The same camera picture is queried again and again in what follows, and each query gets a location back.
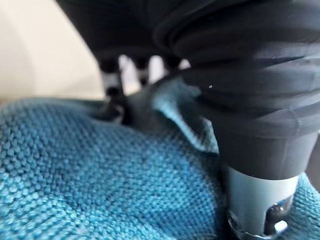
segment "microfiber cloth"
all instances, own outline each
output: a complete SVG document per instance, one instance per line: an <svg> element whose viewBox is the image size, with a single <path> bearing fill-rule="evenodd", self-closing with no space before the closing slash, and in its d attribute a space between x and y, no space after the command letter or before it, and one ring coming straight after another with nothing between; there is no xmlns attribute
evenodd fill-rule
<svg viewBox="0 0 320 240"><path fill-rule="evenodd" d="M129 97L128 126L101 102L25 99L0 108L1 240L223 240L214 126L179 77ZM281 240L320 239L320 195L299 180Z"/></svg>

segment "textured fabric surface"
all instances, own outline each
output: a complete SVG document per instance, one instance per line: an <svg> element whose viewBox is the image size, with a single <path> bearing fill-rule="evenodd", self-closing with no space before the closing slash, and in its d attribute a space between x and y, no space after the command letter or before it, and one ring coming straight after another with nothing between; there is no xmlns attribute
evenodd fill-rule
<svg viewBox="0 0 320 240"><path fill-rule="evenodd" d="M222 240L218 148L179 80L130 97L132 124L100 102L27 99L0 108L0 239ZM320 196L300 178L280 239L320 239Z"/></svg>

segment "blue knit fabric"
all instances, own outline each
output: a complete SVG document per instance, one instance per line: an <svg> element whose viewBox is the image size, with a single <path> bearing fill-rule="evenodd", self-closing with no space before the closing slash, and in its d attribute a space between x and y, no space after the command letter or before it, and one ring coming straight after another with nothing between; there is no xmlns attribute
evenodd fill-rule
<svg viewBox="0 0 320 240"><path fill-rule="evenodd" d="M228 228L211 123L178 79L130 97L131 126L100 102L28 99L0 108L0 239L222 240ZM320 239L305 175L281 239Z"/></svg>

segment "silver metal nozzle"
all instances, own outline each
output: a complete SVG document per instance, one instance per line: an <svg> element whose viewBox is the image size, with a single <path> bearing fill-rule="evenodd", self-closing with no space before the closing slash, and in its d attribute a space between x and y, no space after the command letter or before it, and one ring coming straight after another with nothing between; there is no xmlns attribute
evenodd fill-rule
<svg viewBox="0 0 320 240"><path fill-rule="evenodd" d="M299 176L266 180L228 167L226 176L227 218L241 240L273 240L283 233L284 221L296 191Z"/></svg>

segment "white wall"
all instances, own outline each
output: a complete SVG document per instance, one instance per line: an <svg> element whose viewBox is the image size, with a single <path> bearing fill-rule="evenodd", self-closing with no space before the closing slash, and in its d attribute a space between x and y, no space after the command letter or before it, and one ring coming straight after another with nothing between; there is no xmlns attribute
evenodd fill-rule
<svg viewBox="0 0 320 240"><path fill-rule="evenodd" d="M96 60L54 0L0 0L0 98L102 92Z"/></svg>

